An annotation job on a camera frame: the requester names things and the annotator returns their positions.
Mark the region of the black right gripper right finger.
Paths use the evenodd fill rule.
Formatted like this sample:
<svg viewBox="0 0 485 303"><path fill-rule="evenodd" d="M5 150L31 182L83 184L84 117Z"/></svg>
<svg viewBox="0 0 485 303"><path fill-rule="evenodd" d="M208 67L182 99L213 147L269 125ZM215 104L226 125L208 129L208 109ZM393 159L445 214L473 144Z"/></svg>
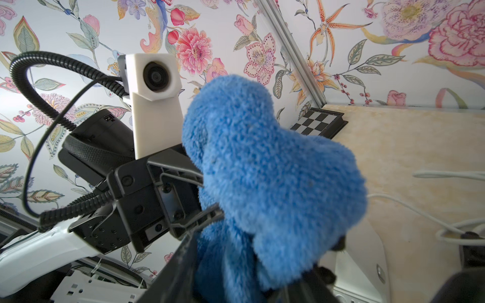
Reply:
<svg viewBox="0 0 485 303"><path fill-rule="evenodd" d="M338 303L328 288L336 281L335 274L323 266L315 266L302 278L272 294L272 302Z"/></svg>

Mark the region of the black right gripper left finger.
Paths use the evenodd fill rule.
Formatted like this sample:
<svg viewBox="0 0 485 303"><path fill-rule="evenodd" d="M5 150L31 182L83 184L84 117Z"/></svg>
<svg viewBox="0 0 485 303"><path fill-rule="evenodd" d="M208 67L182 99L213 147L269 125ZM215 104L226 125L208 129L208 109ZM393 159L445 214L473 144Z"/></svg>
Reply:
<svg viewBox="0 0 485 303"><path fill-rule="evenodd" d="M198 232L191 232L184 237L171 260L137 303L195 301L193 288L198 262L198 236Z"/></svg>

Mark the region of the white coffee machine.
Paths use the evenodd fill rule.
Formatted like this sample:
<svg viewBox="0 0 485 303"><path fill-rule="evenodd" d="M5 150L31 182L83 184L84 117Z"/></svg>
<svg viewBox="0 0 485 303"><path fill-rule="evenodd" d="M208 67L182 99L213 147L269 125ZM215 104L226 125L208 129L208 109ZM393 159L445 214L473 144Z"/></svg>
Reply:
<svg viewBox="0 0 485 303"><path fill-rule="evenodd" d="M390 302L390 279L385 248L364 218L346 236L343 251L329 251L319 261L336 275L329 286L337 302Z"/></svg>

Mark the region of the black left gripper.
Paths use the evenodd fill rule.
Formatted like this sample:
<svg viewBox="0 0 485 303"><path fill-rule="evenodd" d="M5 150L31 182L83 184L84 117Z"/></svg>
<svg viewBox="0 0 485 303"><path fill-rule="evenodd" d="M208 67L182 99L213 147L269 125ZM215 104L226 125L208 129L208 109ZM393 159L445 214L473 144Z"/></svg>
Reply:
<svg viewBox="0 0 485 303"><path fill-rule="evenodd" d="M218 204L201 211L203 174L182 145L118 167L107 186L113 201L69 226L104 255L127 244L141 253L166 233L182 240L224 218Z"/></svg>

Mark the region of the blue microfiber cloth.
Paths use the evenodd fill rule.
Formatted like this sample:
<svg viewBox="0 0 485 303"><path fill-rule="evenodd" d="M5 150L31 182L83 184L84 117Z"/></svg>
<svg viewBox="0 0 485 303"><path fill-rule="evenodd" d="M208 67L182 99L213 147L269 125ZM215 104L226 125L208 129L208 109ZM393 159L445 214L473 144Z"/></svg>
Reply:
<svg viewBox="0 0 485 303"><path fill-rule="evenodd" d="M207 302L265 302L313 269L363 218L365 179L354 154L282 128L270 92L238 75L193 99L183 146L203 174L203 209L221 221L198 238L195 291Z"/></svg>

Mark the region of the black coffee machine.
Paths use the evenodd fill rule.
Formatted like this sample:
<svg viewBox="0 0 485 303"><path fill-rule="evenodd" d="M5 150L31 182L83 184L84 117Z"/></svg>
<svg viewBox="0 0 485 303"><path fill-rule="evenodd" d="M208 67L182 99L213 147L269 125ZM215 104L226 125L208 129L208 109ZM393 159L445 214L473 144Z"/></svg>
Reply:
<svg viewBox="0 0 485 303"><path fill-rule="evenodd" d="M484 268L469 268L450 277L432 303L484 303Z"/></svg>

